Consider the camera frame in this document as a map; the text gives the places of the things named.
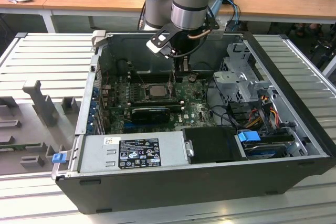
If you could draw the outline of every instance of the metal case frame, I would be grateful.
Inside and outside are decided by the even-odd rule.
[[[336,146],[325,130],[297,96],[272,60],[250,33],[243,41],[258,63],[286,98],[305,125],[307,132],[321,146],[324,155],[200,164],[188,168],[151,168],[145,172],[78,173],[82,144],[79,128],[70,157],[69,171],[56,177],[56,184],[83,214],[124,211],[171,205],[193,204],[261,195],[283,194],[305,177],[320,175],[336,164]],[[96,66],[102,47],[91,65]],[[95,71],[89,73],[85,93],[91,99]],[[87,119],[85,99],[80,118]]]

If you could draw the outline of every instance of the cable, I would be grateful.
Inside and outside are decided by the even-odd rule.
[[[208,30],[205,30],[204,32],[202,32],[201,34],[197,34],[197,35],[188,35],[188,39],[201,39],[203,38],[204,36],[208,35],[209,33],[211,33],[211,30],[208,29]]]
[[[145,11],[146,11],[146,1],[143,3],[142,8],[141,8],[141,13],[140,13],[139,20],[138,20],[138,30],[140,30],[142,27],[141,21],[143,21]]]
[[[192,53],[196,52],[201,46],[203,46],[204,42],[206,41],[206,38],[208,36],[203,37],[203,40],[201,40],[201,42],[191,51],[186,52],[185,54],[181,54],[181,55],[173,55],[172,58],[181,58],[187,55],[191,55]]]
[[[213,67],[211,67],[211,66],[209,65],[209,63],[207,63],[207,62],[205,62],[205,61],[199,61],[199,62],[196,62],[195,64],[193,64],[193,68],[195,68],[195,66],[197,66],[198,64],[204,64],[204,65],[207,65],[212,71],[215,71],[215,70],[213,69]]]
[[[232,8],[233,8],[232,17],[231,17],[231,19],[229,19],[227,25],[230,24],[232,22],[234,16],[236,16],[236,18],[235,18],[235,24],[234,24],[234,26],[231,29],[231,31],[233,31],[235,29],[236,25],[238,25],[238,22],[239,22],[240,7],[237,4],[235,4],[234,0],[232,0],[232,1],[231,0],[227,0],[227,1],[232,5]]]

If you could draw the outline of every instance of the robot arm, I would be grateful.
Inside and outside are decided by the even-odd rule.
[[[147,42],[148,48],[173,58],[175,70],[186,70],[181,65],[213,29],[219,29],[213,13],[221,3],[216,0],[210,8],[209,0],[146,0],[145,30],[159,29]]]

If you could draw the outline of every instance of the red wire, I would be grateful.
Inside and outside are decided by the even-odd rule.
[[[253,115],[253,113],[256,112],[256,111],[258,111],[258,110],[257,110],[257,109],[254,109],[254,110],[252,110],[252,111],[250,112],[249,119],[248,119],[249,122],[250,122],[251,119],[252,119],[252,115]]]

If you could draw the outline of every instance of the warning label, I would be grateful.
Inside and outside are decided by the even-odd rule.
[[[118,166],[120,169],[161,166],[159,139],[120,141]]]

